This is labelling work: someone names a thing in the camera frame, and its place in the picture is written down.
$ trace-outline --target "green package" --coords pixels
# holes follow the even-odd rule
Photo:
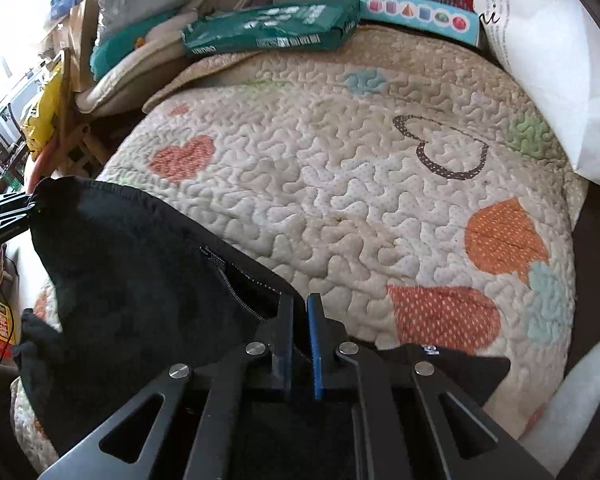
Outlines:
[[[360,22],[360,0],[321,0],[209,16],[182,30],[192,54],[266,48],[335,50]]]

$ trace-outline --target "blanket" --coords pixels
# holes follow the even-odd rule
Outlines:
[[[142,189],[381,349],[503,355],[517,437],[562,380],[586,182],[519,85],[444,41],[365,26],[336,52],[213,56],[150,99],[99,179]],[[49,283],[36,313],[61,330]],[[56,456],[19,382],[16,436]]]

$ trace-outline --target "blue box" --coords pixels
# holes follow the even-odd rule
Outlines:
[[[360,0],[360,18],[396,23],[480,46],[477,14],[431,0]]]

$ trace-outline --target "silver bolt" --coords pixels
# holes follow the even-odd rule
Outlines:
[[[264,343],[254,341],[253,343],[249,343],[247,345],[246,351],[249,355],[260,355],[263,354],[266,349],[267,346]]]
[[[169,375],[172,379],[183,379],[189,375],[189,367],[184,364],[173,365],[169,368]]]
[[[351,341],[345,341],[344,343],[341,343],[338,349],[340,350],[340,353],[344,355],[355,355],[358,353],[358,350],[360,350],[358,345]]]
[[[416,369],[416,373],[418,375],[424,376],[433,375],[433,370],[435,370],[433,365],[428,361],[419,361],[416,363],[414,368]]]

